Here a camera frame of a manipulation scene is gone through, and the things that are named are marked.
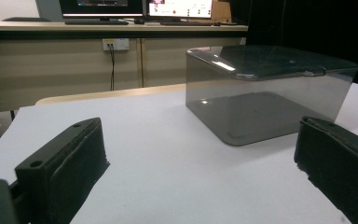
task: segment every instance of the dark monitor screen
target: dark monitor screen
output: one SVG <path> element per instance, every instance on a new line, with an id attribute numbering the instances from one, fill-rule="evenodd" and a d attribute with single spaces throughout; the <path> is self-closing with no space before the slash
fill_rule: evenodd
<path id="1" fill-rule="evenodd" d="M 143 16 L 143 0 L 60 0 L 62 17 L 137 18 Z"/>
<path id="2" fill-rule="evenodd" d="M 150 18 L 210 19 L 213 0 L 146 0 Z"/>

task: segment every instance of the white table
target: white table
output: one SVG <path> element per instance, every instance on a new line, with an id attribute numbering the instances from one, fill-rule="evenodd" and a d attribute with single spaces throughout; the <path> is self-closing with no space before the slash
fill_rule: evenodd
<path id="1" fill-rule="evenodd" d="M 297 134 L 230 147 L 185 91 L 21 108 L 0 139 L 0 178 L 68 126 L 100 117 L 108 160 L 73 223 L 350 223 L 293 161 Z M 358 134 L 358 85 L 336 123 Z"/>

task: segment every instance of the clear box lid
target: clear box lid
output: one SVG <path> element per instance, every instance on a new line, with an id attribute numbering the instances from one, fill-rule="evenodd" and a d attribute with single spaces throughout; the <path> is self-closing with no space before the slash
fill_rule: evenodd
<path id="1" fill-rule="evenodd" d="M 337 70 L 358 70 L 358 64 L 347 60 L 280 46 L 206 47 L 189 49 L 186 55 L 233 78 L 248 81 L 318 77 Z"/>

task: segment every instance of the black cable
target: black cable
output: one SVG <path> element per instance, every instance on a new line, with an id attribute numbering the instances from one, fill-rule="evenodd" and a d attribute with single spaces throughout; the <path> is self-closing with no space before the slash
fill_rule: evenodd
<path id="1" fill-rule="evenodd" d="M 113 44 L 108 44 L 110 50 L 110 57 L 112 58 L 112 75 L 110 77 L 110 91 L 115 89 L 115 48 Z"/>

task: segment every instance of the desk top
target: desk top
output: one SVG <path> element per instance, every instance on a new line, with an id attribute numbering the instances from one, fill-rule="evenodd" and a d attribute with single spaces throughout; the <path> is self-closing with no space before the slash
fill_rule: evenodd
<path id="1" fill-rule="evenodd" d="M 61 131 L 99 117 L 111 166 L 72 223 L 350 223 L 293 161 L 297 134 L 230 147 L 185 91 L 20 109 L 0 139 L 0 178 Z M 358 85 L 336 123 L 358 134 Z"/>
<path id="2" fill-rule="evenodd" d="M 63 22 L 0 21 L 0 39 L 245 37 L 247 26 L 66 25 Z"/>

